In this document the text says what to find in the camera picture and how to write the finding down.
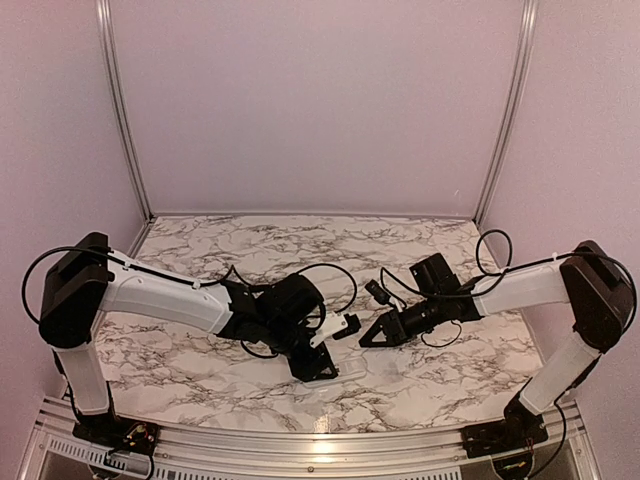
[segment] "marble pattern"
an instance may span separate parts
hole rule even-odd
[[[335,262],[363,286],[377,278],[381,265],[410,282],[408,267],[438,251],[466,280],[478,274],[477,239],[473,223],[455,220],[165,217],[153,226],[138,258],[201,278],[236,265],[256,283],[311,263]],[[484,248],[482,258],[493,265]],[[348,301],[350,283],[340,272],[318,268],[308,277],[329,306]],[[351,313],[358,314],[364,332],[384,310],[362,289]],[[456,333],[457,327],[442,325],[428,339],[444,343]],[[293,379],[283,358],[255,359],[238,342],[131,314],[107,315],[97,346],[120,413],[262,431],[372,432],[481,421],[499,416],[540,367],[517,312],[467,323],[461,338],[441,350],[419,339],[400,348],[364,350],[357,344],[360,336],[327,345],[338,366],[363,358],[367,375],[314,388]]]

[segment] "white wall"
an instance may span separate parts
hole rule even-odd
[[[516,260],[593,238],[640,282],[640,3],[542,0],[524,100],[486,228]],[[527,312],[548,356],[569,308]],[[604,479],[640,478],[640,323],[581,387]]]
[[[152,206],[472,216],[522,8],[114,1]]]
[[[9,479],[43,395],[62,383],[22,311],[25,269],[91,230],[126,249],[142,220],[108,97],[95,3],[13,0],[0,12],[0,476]],[[42,273],[30,295],[36,312]]]

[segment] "vertical metal post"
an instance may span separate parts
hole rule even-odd
[[[118,123],[120,139],[124,148],[125,159],[131,177],[131,183],[136,195],[136,200],[145,222],[149,223],[153,218],[153,212],[149,205],[149,198],[142,181],[142,173],[138,163],[131,128],[127,117],[127,110],[122,93],[122,83],[120,81],[120,71],[118,69],[118,60],[116,56],[116,45],[113,36],[113,26],[111,23],[111,5],[109,0],[96,1],[98,26],[100,27],[100,42],[102,43],[102,52],[105,59],[105,67],[109,91],[113,101],[113,108]]]
[[[502,124],[493,150],[493,157],[489,165],[489,171],[482,187],[478,206],[473,217],[476,225],[482,225],[487,216],[489,204],[493,198],[493,194],[498,182],[498,176],[502,169],[509,140],[513,130],[518,106],[522,100],[525,81],[529,71],[529,63],[531,60],[531,50],[533,48],[533,34],[536,24],[536,15],[538,11],[538,0],[525,0],[524,9],[522,11],[522,24],[520,26],[520,37],[518,39],[518,51],[516,62],[513,68],[513,76],[511,78],[511,86],[509,88],[509,96],[502,117]]]

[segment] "back wall panel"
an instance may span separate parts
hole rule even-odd
[[[152,208],[471,216],[522,8],[114,1]]]

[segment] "black connector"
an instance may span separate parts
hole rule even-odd
[[[380,305],[391,305],[391,295],[384,290],[378,282],[371,280],[364,286],[364,289],[371,294]]]

